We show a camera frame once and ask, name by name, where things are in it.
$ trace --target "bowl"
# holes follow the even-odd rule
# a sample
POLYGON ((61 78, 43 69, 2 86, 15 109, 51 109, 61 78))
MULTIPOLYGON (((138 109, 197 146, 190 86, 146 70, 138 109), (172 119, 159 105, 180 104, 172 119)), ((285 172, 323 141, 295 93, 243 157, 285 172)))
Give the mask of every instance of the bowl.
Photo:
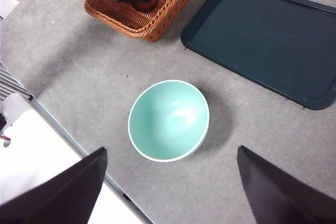
POLYGON ((196 151, 209 126, 209 107, 202 93, 188 82, 158 82, 134 102, 128 134, 145 158, 171 162, 196 151))

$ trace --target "gray table surface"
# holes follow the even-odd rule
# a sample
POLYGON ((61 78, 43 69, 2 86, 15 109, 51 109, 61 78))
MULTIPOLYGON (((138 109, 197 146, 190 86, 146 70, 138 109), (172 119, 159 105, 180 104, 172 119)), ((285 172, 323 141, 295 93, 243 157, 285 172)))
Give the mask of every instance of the gray table surface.
POLYGON ((185 50, 179 35, 205 0, 191 0, 156 43, 97 21, 84 1, 23 0, 2 22, 1 61, 85 151, 108 149, 107 173, 154 223, 255 223, 240 145, 336 198, 336 104, 303 109, 185 50), (196 85, 211 122, 193 155, 156 163, 132 147, 127 118, 140 92, 165 79, 196 85))

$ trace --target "brown woven basket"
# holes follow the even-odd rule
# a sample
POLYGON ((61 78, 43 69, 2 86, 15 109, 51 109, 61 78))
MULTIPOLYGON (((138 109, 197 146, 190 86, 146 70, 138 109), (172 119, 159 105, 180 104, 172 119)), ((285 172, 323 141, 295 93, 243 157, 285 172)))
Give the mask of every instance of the brown woven basket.
POLYGON ((154 10, 140 13, 129 3, 86 0, 85 10, 118 31, 132 37, 157 41, 189 0, 159 0, 154 10))

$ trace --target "white bowl rim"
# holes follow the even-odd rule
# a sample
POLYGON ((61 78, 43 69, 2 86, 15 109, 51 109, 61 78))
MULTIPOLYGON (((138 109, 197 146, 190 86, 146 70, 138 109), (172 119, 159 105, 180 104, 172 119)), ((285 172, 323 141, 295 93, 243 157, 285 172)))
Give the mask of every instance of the white bowl rim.
POLYGON ((204 140, 205 140, 205 136, 206 136, 207 131, 208 131, 208 128, 209 128, 209 121, 210 121, 210 111, 209 111, 208 103, 207 103, 207 101, 206 101, 204 95, 202 94, 202 92, 200 92, 200 90, 199 90, 197 87, 195 87, 194 85, 192 85, 192 84, 189 83, 189 82, 182 81, 182 80, 164 80, 164 81, 159 81, 159 82, 157 82, 157 83, 151 85, 151 86, 148 87, 147 89, 145 89, 145 90, 138 96, 138 98, 135 100, 135 102, 133 103, 132 108, 131 108, 131 111, 130 111, 129 116, 128 116, 128 124, 127 124, 127 128, 128 128, 128 136, 129 136, 129 138, 130 138, 130 140, 131 140, 131 143, 132 143, 133 147, 134 147, 134 148, 136 149, 136 151, 139 152, 143 157, 145 157, 145 158, 147 158, 147 159, 149 159, 149 160, 151 160, 151 161, 156 161, 156 162, 162 162, 162 163, 172 162, 172 161, 177 161, 177 160, 179 160, 179 159, 183 159, 183 158, 185 158, 185 157, 188 157, 189 155, 193 154, 193 153, 200 147, 200 145, 201 145, 201 144, 204 142, 204 140), (153 157, 150 157, 150 156, 144 154, 144 153, 143 153, 143 152, 136 146, 136 144, 135 144, 134 141, 133 141, 132 135, 131 135, 130 120, 131 120, 131 115, 132 115, 133 109, 134 109, 136 103, 138 102, 138 100, 139 100, 139 99, 140 99, 140 98, 141 98, 141 97, 142 97, 148 90, 152 89, 153 87, 155 87, 155 86, 157 86, 157 85, 163 84, 163 83, 165 83, 165 82, 180 82, 180 83, 186 84, 186 85, 192 87, 194 90, 196 90, 196 92, 198 92, 198 93, 201 95, 201 97, 202 97, 202 99, 203 99, 203 101, 204 101, 204 104, 205 104, 205 106, 206 106, 206 116, 207 116, 207 119, 206 119, 206 125, 205 125, 205 127, 204 127, 204 131, 203 131, 203 133, 202 133, 202 136, 199 138, 199 140, 197 141, 197 143, 196 143, 196 144, 195 144, 189 151, 187 151, 186 153, 184 153, 184 154, 182 154, 182 155, 180 155, 180 156, 178 156, 178 157, 169 158, 169 159, 158 159, 158 158, 153 158, 153 157))

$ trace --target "dark green tray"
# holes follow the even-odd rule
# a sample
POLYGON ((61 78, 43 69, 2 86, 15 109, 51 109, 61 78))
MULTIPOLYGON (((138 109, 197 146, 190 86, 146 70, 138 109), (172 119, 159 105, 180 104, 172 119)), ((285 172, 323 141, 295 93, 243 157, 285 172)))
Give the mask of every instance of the dark green tray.
POLYGON ((185 47, 302 106, 336 98, 336 8, 308 0, 207 0, 185 47))

